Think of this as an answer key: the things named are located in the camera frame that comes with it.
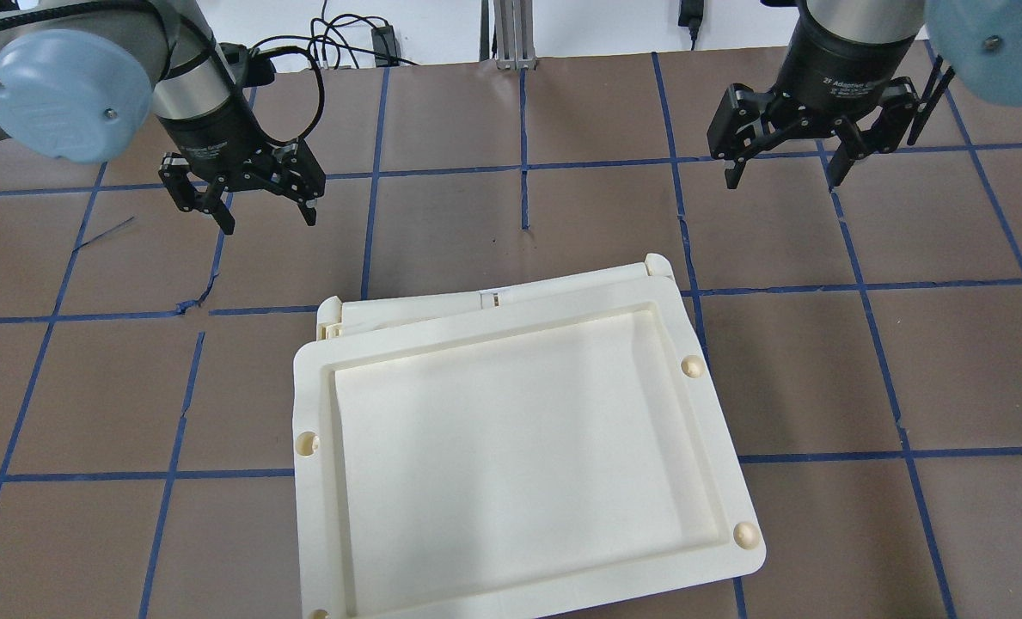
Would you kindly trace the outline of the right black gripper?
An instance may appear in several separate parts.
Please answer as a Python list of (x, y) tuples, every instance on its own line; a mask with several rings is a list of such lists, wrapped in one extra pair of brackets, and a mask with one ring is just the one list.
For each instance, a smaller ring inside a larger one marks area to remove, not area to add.
[(864, 103), (860, 111), (820, 111), (786, 91), (758, 93), (745, 83), (731, 83), (707, 129), (708, 152), (726, 161), (725, 186), (734, 191), (758, 154), (786, 141), (837, 137), (840, 144), (826, 168), (829, 187), (837, 188), (864, 158), (896, 151), (920, 108), (907, 77), (886, 83), (876, 101)]

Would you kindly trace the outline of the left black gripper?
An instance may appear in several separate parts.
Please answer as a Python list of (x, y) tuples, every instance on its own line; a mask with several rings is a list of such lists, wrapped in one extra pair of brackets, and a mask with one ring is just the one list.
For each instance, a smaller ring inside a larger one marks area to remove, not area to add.
[(317, 223), (317, 200), (326, 188), (326, 174), (301, 138), (287, 144), (252, 146), (235, 160), (224, 163), (221, 154), (235, 154), (230, 144), (196, 149), (193, 160), (185, 148), (162, 158), (158, 179), (181, 211), (202, 211), (225, 236), (235, 231), (236, 221), (223, 199), (224, 193), (267, 191), (295, 201), (306, 226)]

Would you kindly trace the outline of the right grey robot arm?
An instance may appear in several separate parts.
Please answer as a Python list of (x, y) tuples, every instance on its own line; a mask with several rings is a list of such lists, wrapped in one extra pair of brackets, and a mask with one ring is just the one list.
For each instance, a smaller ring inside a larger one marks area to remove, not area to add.
[(774, 85), (732, 83), (707, 129), (725, 184), (786, 141), (837, 138), (837, 187), (851, 168), (916, 144), (954, 81), (1022, 107), (1022, 1), (798, 1)]

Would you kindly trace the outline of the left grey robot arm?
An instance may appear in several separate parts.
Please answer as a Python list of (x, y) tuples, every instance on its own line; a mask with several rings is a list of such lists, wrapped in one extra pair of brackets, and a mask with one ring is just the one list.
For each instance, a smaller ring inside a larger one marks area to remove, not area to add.
[(314, 226), (326, 176), (308, 133), (282, 140), (260, 126), (244, 94), (273, 82), (274, 59), (301, 55), (326, 102), (321, 67), (298, 46), (262, 50), (220, 42), (195, 1), (0, 2), (0, 141), (40, 156), (106, 163), (146, 118), (174, 146), (158, 179), (178, 211), (236, 221), (228, 193), (293, 201)]

